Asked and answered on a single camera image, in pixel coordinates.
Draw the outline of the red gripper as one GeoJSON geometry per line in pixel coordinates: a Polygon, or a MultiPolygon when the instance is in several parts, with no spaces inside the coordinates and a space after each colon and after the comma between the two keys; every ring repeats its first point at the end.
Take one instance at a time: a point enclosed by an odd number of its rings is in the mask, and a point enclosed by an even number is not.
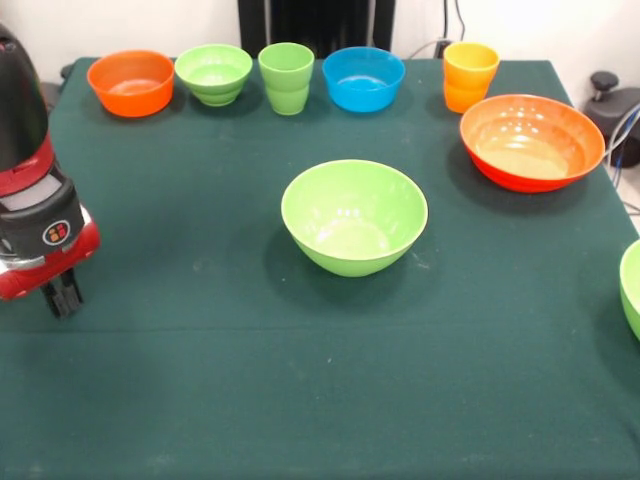
{"type": "Polygon", "coordinates": [[[83,304],[73,268],[92,256],[99,246],[97,224],[86,219],[81,232],[69,246],[49,255],[32,259],[2,255],[1,299],[10,301],[24,297],[41,287],[51,313],[58,319],[67,316],[68,309],[78,310],[83,304]],[[49,282],[59,275],[63,294],[49,282]]]}

